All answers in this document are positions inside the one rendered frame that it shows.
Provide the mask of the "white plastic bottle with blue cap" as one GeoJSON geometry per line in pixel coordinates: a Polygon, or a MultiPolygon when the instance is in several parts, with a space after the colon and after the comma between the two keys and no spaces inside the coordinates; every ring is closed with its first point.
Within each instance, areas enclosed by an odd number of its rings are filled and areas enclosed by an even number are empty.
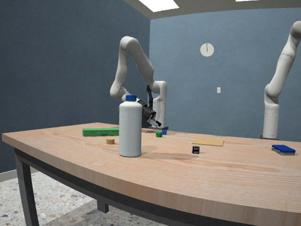
{"type": "Polygon", "coordinates": [[[141,155],[143,106],[136,102],[137,95],[126,95],[119,105],[119,155],[138,157],[141,155]]]}

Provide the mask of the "small tan cylinder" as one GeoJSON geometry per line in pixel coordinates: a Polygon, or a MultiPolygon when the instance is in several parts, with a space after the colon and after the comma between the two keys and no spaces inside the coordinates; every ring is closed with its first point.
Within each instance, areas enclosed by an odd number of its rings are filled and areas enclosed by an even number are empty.
{"type": "Polygon", "coordinates": [[[114,144],[114,138],[107,138],[106,139],[106,144],[113,145],[114,144]]]}

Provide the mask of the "tan square mat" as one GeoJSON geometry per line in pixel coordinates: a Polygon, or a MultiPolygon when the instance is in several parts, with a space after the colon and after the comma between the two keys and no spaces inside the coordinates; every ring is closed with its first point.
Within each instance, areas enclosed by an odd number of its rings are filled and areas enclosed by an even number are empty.
{"type": "Polygon", "coordinates": [[[224,140],[197,138],[192,144],[222,146],[224,140]]]}

